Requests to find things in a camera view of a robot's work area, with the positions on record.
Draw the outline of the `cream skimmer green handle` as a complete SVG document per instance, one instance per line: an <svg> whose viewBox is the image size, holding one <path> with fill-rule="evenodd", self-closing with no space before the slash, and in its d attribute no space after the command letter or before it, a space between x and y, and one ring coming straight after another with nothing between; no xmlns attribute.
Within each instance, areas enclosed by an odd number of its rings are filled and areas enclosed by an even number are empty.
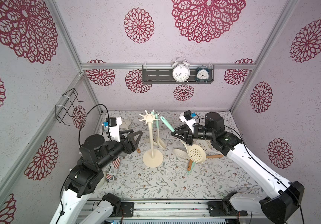
<svg viewBox="0 0 321 224"><path fill-rule="evenodd" d="M156 134L157 134L157 137L156 137L156 144L157 146L161 147L161 143L160 143L160 139L159 139L159 120L158 120L158 115L155 113L155 111L153 110L151 112L152 115L155 116L156 118L156 121L155 121L155 125L156 125Z"/></svg>
<svg viewBox="0 0 321 224"><path fill-rule="evenodd" d="M166 145L166 143L161 139L161 130L160 130L160 121L159 121L159 139L160 139L160 144L161 144L161 149L163 149L163 150L166 150L167 149L167 145Z"/></svg>

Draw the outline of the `cream skimmer round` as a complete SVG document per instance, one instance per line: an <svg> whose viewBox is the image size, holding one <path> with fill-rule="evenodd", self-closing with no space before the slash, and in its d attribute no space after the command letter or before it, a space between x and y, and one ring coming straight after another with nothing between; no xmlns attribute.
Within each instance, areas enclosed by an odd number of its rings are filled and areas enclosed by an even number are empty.
<svg viewBox="0 0 321 224"><path fill-rule="evenodd" d="M170 123L163 117L160 117L161 121L173 132L175 129L170 125ZM204 163L206 160L206 153L199 145L187 145L186 142L182 141L183 145L187 150L189 158L195 163Z"/></svg>

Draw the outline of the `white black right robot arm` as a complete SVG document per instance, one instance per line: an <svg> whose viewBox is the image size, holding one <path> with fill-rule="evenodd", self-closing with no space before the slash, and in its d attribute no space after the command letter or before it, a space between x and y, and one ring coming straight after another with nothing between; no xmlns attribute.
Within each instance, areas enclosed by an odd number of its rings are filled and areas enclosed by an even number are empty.
<svg viewBox="0 0 321 224"><path fill-rule="evenodd" d="M171 135L187 146L191 146L194 140L209 140L216 151L237 163L264 191L263 195L248 197L236 191L229 193L222 200L225 214L262 213L274 224L284 224L302 208L304 186L300 182L290 182L256 157L240 137L225 130L224 119L219 113L207 113L204 125L196 122L196 116L191 111L181 113L180 120L184 125L177 128L165 119L162 121L171 130Z"/></svg>

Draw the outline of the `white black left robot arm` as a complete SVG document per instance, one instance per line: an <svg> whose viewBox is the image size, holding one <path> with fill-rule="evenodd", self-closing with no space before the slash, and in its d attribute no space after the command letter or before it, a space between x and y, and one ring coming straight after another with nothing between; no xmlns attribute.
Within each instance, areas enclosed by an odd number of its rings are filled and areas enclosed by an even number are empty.
<svg viewBox="0 0 321 224"><path fill-rule="evenodd" d="M60 204L51 219L52 224L74 224L91 194L105 179L103 169L122 153L130 155L138 149L142 131L130 129L119 134L119 141L106 141L103 136L94 134L79 147L81 158L61 187Z"/></svg>

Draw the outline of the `cream skimmer edge-on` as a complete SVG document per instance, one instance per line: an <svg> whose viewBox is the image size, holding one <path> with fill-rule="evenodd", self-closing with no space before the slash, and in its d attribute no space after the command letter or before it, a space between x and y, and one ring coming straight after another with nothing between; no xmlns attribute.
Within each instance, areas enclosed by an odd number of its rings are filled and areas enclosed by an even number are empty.
<svg viewBox="0 0 321 224"><path fill-rule="evenodd" d="M183 150L180 150L180 149L173 149L173 153L177 156L177 157L182 157L182 158L185 158L185 159L190 159L190 157L188 156L188 153L183 151ZM222 158L224 157L223 155L208 155L206 158Z"/></svg>

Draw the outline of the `cream skimmer behind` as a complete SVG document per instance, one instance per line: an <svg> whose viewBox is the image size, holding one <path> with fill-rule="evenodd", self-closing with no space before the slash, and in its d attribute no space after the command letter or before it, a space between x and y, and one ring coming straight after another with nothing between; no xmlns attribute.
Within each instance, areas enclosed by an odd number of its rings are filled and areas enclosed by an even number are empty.
<svg viewBox="0 0 321 224"><path fill-rule="evenodd" d="M203 150L205 151L206 155L210 155L211 152L212 152L211 146L210 146L208 141L196 140L195 141L195 145L199 145L201 148L203 148ZM194 163L195 165L196 164L200 164L200 163L195 163L191 159L189 159L189 165L192 164L192 163Z"/></svg>

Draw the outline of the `cream utensil rack stand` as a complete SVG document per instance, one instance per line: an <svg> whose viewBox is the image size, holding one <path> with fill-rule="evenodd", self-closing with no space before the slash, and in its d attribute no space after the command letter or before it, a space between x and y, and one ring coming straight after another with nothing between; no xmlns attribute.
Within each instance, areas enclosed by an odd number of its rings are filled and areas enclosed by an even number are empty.
<svg viewBox="0 0 321 224"><path fill-rule="evenodd" d="M143 162L149 168L156 168L161 166L163 163L163 154L160 150L154 148L154 138L153 138L153 124L154 121L158 121L154 114L148 113L145 110L145 114L140 114L143 118L140 121L144 121L145 125L148 126L149 130L149 144L150 149L146 151L143 155Z"/></svg>

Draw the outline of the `flag pattern packet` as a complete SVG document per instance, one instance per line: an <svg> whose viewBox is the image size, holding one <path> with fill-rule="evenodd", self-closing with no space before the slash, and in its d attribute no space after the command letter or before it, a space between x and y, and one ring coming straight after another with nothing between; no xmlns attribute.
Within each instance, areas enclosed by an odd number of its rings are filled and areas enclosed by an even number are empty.
<svg viewBox="0 0 321 224"><path fill-rule="evenodd" d="M121 157L118 156L116 159L114 159L111 163L110 166L107 169L106 172L106 181L108 183L112 183L116 180L116 176L118 174L119 171L119 166L121 164Z"/></svg>

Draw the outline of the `white alarm clock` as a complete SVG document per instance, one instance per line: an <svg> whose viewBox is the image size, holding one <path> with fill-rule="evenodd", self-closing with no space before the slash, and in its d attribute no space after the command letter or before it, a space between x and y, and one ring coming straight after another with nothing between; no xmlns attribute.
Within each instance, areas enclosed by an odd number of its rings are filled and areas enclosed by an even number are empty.
<svg viewBox="0 0 321 224"><path fill-rule="evenodd" d="M187 82L190 77L190 64L185 57L178 57L172 64L172 77L176 82Z"/></svg>

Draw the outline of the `dark green alarm clock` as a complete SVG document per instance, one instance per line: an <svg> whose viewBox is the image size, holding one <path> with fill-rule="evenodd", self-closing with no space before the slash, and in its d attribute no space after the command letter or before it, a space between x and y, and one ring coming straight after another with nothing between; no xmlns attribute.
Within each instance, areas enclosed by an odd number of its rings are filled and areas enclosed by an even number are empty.
<svg viewBox="0 0 321 224"><path fill-rule="evenodd" d="M205 67L198 67L196 70L196 82L208 82L210 79L210 71Z"/></svg>

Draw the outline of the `grey wall shelf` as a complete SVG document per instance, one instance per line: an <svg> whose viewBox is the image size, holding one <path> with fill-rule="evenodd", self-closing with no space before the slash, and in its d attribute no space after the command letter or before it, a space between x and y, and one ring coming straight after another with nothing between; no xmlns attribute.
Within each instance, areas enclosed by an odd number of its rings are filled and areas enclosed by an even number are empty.
<svg viewBox="0 0 321 224"><path fill-rule="evenodd" d="M214 81L214 69L207 66L190 66L190 76L187 81L176 82L173 78L173 68L153 68L142 65L141 75L144 84L170 85L170 84L211 84ZM201 81L197 78L197 73L200 70L206 70L209 73L209 78Z"/></svg>

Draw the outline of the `metal base rail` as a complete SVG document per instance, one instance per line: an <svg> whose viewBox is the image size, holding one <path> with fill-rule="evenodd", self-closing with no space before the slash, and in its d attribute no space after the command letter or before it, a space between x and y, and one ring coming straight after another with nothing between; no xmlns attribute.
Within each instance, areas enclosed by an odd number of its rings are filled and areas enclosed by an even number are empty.
<svg viewBox="0 0 321 224"><path fill-rule="evenodd" d="M263 214L232 211L221 200L81 200L66 202L52 224L256 224Z"/></svg>

